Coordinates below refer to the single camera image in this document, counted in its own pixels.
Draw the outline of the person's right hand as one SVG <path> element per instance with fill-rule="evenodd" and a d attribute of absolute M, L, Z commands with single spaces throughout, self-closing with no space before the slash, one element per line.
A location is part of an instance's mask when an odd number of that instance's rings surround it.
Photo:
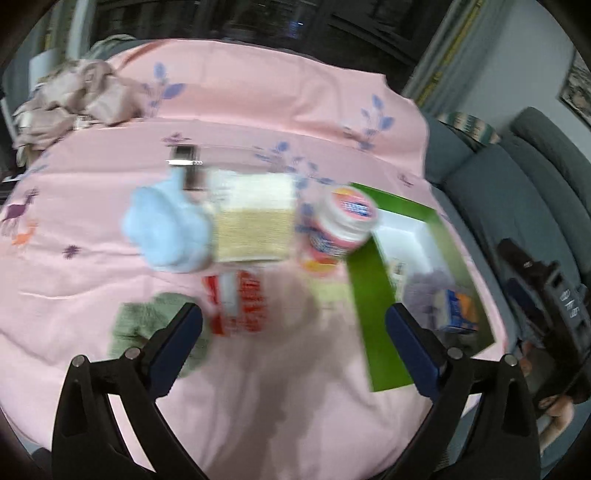
<path fill-rule="evenodd" d="M 555 395 L 540 401 L 543 410 L 539 428 L 540 453 L 543 453 L 571 424 L 574 418 L 573 399 L 567 395 Z"/>

